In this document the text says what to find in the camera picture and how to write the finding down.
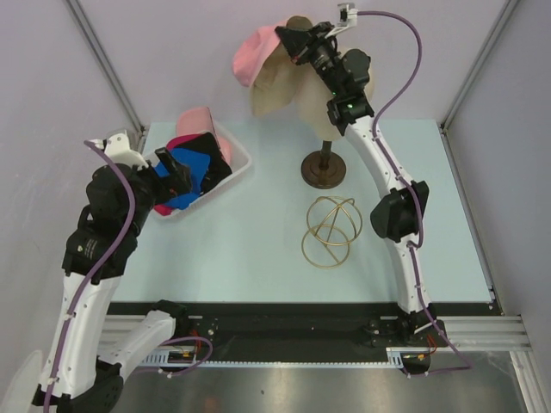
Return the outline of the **blue baseball cap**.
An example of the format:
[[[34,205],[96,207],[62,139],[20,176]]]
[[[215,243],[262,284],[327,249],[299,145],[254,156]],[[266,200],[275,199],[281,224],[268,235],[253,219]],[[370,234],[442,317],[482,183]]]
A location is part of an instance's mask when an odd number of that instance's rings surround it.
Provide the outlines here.
[[[167,202],[156,206],[159,211],[163,210],[165,214],[168,214],[169,210],[185,210],[200,197],[201,183],[207,174],[211,160],[211,157],[207,154],[179,147],[169,149],[169,152],[179,164],[189,169],[192,187],[188,193],[179,194]]]

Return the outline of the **magenta hat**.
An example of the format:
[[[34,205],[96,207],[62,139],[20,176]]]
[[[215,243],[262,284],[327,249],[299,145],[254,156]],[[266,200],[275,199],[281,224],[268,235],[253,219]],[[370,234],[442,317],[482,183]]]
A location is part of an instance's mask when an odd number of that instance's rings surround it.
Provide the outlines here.
[[[168,150],[172,150],[179,146],[180,144],[187,143],[193,139],[196,139],[200,136],[199,133],[192,133],[187,135],[182,135],[179,137],[173,138],[171,141],[169,141],[166,145],[166,148]],[[165,204],[159,204],[154,207],[154,210],[161,216],[169,216],[174,211],[173,208],[165,205]]]

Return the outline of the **light pink bucket hat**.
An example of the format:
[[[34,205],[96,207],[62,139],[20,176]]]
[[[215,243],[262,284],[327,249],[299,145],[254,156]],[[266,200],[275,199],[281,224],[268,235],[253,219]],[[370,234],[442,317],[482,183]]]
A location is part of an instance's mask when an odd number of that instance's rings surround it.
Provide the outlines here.
[[[235,52],[232,73],[242,86],[267,90],[276,80],[278,66],[285,59],[276,28],[277,25],[257,28]]]

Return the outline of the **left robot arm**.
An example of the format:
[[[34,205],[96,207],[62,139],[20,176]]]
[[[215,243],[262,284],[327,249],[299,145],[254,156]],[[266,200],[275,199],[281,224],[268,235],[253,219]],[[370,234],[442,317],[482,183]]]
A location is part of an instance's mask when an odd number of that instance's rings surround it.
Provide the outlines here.
[[[162,176],[150,162],[129,166],[99,154],[107,163],[94,172],[89,202],[66,242],[61,313],[32,399],[44,411],[110,412],[141,361],[163,342],[184,342],[191,329],[184,305],[160,300],[114,349],[98,353],[108,307],[150,211],[192,189],[189,167],[165,148],[155,151]]]

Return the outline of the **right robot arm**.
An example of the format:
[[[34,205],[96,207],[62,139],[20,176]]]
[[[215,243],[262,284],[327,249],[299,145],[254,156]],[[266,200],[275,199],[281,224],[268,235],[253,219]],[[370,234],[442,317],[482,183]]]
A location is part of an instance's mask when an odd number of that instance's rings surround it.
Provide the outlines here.
[[[275,29],[291,62],[309,64],[329,90],[329,121],[351,143],[375,181],[380,200],[369,219],[392,260],[399,292],[399,339],[407,345],[417,345],[427,336],[444,339],[443,324],[438,322],[424,288],[418,259],[428,185],[412,180],[387,148],[377,126],[365,91],[370,81],[370,57],[356,48],[339,52],[333,31],[329,22],[309,29]]]

